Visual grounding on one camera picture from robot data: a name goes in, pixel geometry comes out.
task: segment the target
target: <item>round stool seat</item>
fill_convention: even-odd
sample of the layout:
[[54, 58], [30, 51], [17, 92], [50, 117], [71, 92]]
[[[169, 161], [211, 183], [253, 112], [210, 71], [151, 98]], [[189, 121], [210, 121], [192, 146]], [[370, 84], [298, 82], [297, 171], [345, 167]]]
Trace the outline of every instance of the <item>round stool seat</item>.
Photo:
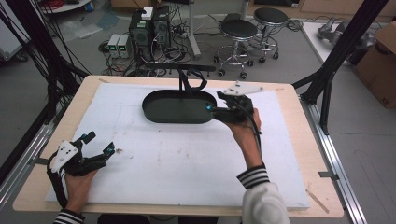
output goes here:
[[225, 21], [221, 24], [221, 31], [224, 35], [238, 39], [250, 39], [257, 34], [256, 26], [243, 20]]
[[254, 19], [259, 23], [281, 24], [289, 18], [284, 12], [276, 8], [262, 7], [254, 11]]

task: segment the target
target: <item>cardboard box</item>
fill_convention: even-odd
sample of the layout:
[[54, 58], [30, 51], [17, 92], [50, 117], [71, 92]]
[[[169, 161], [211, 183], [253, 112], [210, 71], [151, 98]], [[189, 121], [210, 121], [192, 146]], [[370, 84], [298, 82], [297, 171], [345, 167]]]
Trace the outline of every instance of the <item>cardboard box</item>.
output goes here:
[[377, 44], [354, 71], [385, 108], [396, 108], [396, 21], [378, 30], [375, 38]]
[[143, 8], [154, 7], [161, 0], [111, 0], [111, 6], [116, 8]]

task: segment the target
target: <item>wooden table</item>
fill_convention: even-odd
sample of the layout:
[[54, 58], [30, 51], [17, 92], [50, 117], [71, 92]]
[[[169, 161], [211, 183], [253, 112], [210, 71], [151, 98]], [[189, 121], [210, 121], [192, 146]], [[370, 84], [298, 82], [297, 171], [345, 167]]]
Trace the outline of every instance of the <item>wooden table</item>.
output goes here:
[[[170, 85], [178, 87], [178, 79], [152, 77], [86, 77], [75, 98], [67, 108], [61, 122], [54, 131], [41, 158], [48, 159], [62, 140], [71, 141], [85, 111], [89, 107], [96, 89], [101, 83], [130, 83], [137, 85]], [[200, 80], [190, 80], [197, 86]], [[228, 88], [233, 81], [209, 80], [208, 88]], [[311, 207], [307, 210], [291, 210], [291, 217], [341, 217], [344, 215], [342, 205], [330, 178], [322, 178], [318, 172], [327, 171], [320, 155], [318, 145], [310, 129], [300, 101], [290, 84], [254, 83], [266, 90], [276, 92], [284, 120], [290, 134], [290, 141], [299, 163], [306, 187], [306, 194]], [[24, 183], [13, 207], [17, 211], [59, 211], [57, 203], [46, 202], [45, 197], [50, 189], [50, 180], [46, 166], [37, 164]], [[89, 203], [85, 212], [94, 213], [134, 213], [156, 215], [206, 215], [206, 216], [241, 216], [241, 207], [213, 206], [177, 206], [156, 204], [116, 204]]]

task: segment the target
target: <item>person's left hand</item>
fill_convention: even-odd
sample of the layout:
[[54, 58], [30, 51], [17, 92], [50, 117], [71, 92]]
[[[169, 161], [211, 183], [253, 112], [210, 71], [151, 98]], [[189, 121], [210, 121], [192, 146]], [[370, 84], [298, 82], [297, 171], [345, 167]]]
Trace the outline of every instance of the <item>person's left hand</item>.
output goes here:
[[81, 214], [82, 209], [88, 201], [91, 182], [98, 171], [92, 171], [84, 176], [72, 176], [66, 174], [68, 202], [65, 209]]

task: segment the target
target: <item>stool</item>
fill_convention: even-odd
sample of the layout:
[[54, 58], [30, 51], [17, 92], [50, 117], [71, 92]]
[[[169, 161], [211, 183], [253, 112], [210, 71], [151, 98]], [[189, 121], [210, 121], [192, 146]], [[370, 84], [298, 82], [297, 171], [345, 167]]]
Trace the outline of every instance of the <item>stool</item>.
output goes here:
[[250, 46], [264, 51], [264, 56], [259, 59], [259, 63], [265, 63], [267, 51], [274, 50], [274, 59], [279, 58], [279, 46], [277, 41], [271, 37], [274, 29], [283, 27], [285, 22], [288, 21], [288, 16], [275, 8], [262, 7], [254, 11], [254, 20], [263, 26], [262, 31], [256, 35], [254, 43]]
[[252, 39], [257, 34], [256, 26], [248, 21], [228, 20], [221, 24], [220, 32], [224, 36], [230, 37], [233, 40], [233, 44], [221, 47], [214, 57], [215, 63], [221, 61], [219, 76], [225, 75], [222, 66], [227, 63], [230, 65], [241, 65], [242, 72], [240, 77], [242, 79], [247, 78], [248, 74], [245, 72], [244, 64], [247, 63], [248, 66], [253, 66], [254, 62], [250, 59], [250, 55], [239, 47], [239, 43]]

